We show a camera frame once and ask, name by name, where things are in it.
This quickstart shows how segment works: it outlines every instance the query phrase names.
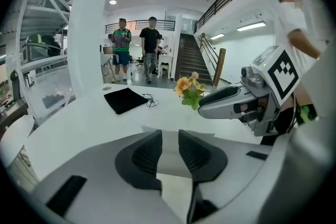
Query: hand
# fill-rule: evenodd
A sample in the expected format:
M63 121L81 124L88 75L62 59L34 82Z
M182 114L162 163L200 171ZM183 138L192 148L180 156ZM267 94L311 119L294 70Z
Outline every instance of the hand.
M268 98L267 97L258 98L258 106L262 106L263 108L266 108L267 103L268 103ZM248 104L247 103L240 105L240 110L242 112L246 111L247 109L248 109Z

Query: white table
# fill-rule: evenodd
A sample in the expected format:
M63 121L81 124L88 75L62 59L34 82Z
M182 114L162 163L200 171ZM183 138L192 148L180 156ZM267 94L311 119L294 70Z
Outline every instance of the white table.
M173 66L173 55L172 54L168 54L168 55L159 55L159 67L157 69L157 75L158 78L161 75L161 64L162 63L168 63L169 65L169 69L168 69L168 79L170 79L171 77L171 72L172 72L172 66Z
M20 153L33 127L33 116L24 115L8 128L0 141L0 156L4 167L8 167Z
M116 115L103 95L127 87L138 94L153 94L159 105L149 108L144 104ZM70 103L42 124L29 136L25 149L41 180L89 147L142 133L141 126L212 133L246 143L260 142L261 138L254 137L239 120L207 120L190 106L181 105L181 101L170 89L104 84Z

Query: fluorescent light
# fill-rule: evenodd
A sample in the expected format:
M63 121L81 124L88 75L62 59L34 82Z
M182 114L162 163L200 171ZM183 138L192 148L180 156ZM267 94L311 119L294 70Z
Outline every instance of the fluorescent light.
M225 35L224 34L219 34L215 37L212 37L211 40L214 40L214 39L217 39L217 38L220 38L220 37L224 37Z
M239 27L237 28L237 30L244 31L244 30L253 29L253 28L257 28L261 26L266 26L266 24L264 22L258 22L258 23L247 25L247 26Z

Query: flower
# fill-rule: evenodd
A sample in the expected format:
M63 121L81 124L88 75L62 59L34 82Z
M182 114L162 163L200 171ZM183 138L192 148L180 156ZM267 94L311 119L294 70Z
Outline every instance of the flower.
M197 73L197 72L193 72L193 73L191 74L191 77L192 77L193 79L198 79L198 73Z
M178 96L183 96L183 91L188 89L191 86L191 82L188 78L180 78L175 87L175 92Z
M203 85L203 84L199 84L198 82L197 82L197 80L195 80L194 79L194 86L195 86L195 88L196 89L198 89L198 90L200 90L200 91L202 91L202 92L205 92L205 85Z

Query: white chair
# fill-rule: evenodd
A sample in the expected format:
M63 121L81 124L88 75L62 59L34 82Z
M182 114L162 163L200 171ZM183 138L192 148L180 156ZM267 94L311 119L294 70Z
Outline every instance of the white chair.
M160 55L159 56L159 66L158 66L158 69L157 69L158 78L161 75L161 64L163 64L163 63L167 63L168 66L169 66L169 68L168 68L168 79L170 79L172 66L173 66L173 56L170 56L170 55Z

